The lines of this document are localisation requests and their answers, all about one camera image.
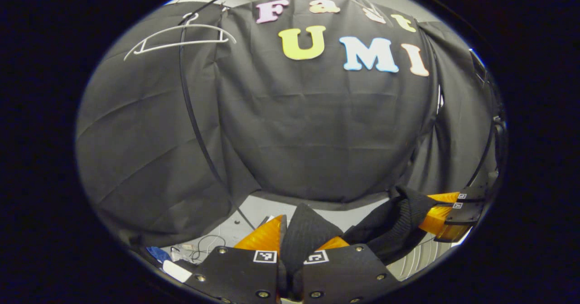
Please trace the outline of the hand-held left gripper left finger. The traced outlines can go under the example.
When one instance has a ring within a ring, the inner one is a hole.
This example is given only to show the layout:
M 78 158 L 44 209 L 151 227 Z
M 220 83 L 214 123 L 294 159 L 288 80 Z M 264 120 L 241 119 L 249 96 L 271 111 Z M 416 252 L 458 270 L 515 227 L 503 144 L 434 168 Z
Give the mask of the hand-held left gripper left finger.
M 286 215 L 261 224 L 235 246 L 218 246 L 184 284 L 227 304 L 279 304 L 281 240 Z

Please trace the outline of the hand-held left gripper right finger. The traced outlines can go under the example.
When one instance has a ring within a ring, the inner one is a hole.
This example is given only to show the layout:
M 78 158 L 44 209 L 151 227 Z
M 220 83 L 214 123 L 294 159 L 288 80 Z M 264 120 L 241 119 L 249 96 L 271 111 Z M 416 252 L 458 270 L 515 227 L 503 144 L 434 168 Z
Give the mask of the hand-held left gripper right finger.
M 377 304 L 402 283 L 374 252 L 354 244 L 310 252 L 292 278 L 303 304 Z

